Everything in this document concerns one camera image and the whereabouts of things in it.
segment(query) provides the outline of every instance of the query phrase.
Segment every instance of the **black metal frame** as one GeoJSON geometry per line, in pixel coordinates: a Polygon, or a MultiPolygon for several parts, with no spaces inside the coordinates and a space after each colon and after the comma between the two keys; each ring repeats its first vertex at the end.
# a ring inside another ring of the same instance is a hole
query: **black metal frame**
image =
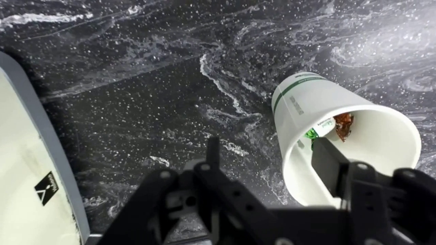
{"type": "Polygon", "coordinates": [[[219,171],[219,142],[208,141],[204,162],[176,175],[151,173],[99,245],[156,245],[179,218],[196,213],[212,244],[390,245],[392,229],[415,244],[436,244],[436,181],[399,169],[392,177],[348,162],[326,139],[313,141],[311,166],[343,209],[266,210],[219,171]]]}

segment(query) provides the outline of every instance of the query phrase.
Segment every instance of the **white bucket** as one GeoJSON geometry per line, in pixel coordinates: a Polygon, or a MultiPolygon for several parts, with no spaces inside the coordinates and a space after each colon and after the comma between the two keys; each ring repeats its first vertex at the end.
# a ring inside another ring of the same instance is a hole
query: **white bucket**
{"type": "Polygon", "coordinates": [[[310,166],[310,139],[305,137],[317,123],[351,113],[351,132],[341,142],[332,131],[325,138],[350,161],[362,161],[390,176],[399,168],[415,168],[420,138],[401,113],[374,105],[311,73],[284,79],[273,92],[272,113],[283,158],[283,179],[290,195],[302,206],[335,206],[310,166]]]}

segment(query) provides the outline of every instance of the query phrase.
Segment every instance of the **black logo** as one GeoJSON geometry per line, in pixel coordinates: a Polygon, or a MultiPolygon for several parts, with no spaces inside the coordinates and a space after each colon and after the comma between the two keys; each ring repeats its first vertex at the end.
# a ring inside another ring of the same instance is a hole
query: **black logo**
{"type": "Polygon", "coordinates": [[[35,187],[36,195],[42,203],[42,206],[44,206],[52,196],[54,194],[58,191],[58,187],[55,184],[54,176],[50,172],[48,175],[46,175],[35,187]]]}

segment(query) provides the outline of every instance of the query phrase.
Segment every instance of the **gray marble floor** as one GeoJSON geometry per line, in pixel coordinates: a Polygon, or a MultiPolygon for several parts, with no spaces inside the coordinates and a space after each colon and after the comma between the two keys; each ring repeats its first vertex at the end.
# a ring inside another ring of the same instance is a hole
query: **gray marble floor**
{"type": "Polygon", "coordinates": [[[408,116],[436,177],[434,13],[431,0],[0,0],[0,49],[27,70],[103,232],[149,171],[181,171],[209,135],[228,177],[268,207],[296,206],[269,111],[296,70],[408,116]]]}

